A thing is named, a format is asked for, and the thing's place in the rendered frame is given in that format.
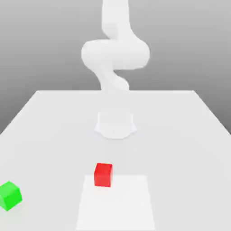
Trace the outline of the small red cube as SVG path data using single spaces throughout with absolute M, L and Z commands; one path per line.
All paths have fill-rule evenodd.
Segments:
M 111 187 L 112 164 L 97 163 L 94 171 L 94 185 L 100 187 Z

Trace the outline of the small green cube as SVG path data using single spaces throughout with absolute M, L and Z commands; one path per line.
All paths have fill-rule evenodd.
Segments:
M 9 211 L 20 202 L 22 202 L 22 194 L 18 186 L 11 181 L 0 186 L 0 207 Z

